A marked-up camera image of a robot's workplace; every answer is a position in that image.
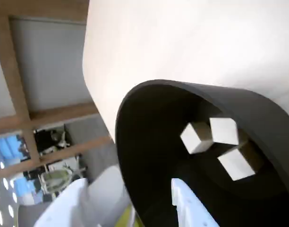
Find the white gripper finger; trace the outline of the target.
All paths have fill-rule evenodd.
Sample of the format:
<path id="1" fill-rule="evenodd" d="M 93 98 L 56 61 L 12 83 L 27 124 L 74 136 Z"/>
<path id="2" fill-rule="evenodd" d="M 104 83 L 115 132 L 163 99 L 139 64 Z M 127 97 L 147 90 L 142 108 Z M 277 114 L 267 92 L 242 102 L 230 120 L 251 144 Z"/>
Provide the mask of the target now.
<path id="1" fill-rule="evenodd" d="M 176 207 L 179 227 L 217 227 L 218 223 L 181 179 L 171 180 L 172 205 Z"/>
<path id="2" fill-rule="evenodd" d="M 81 178 L 72 182 L 54 200 L 35 223 L 36 227 L 83 227 L 85 225 L 83 199 L 88 181 Z"/>

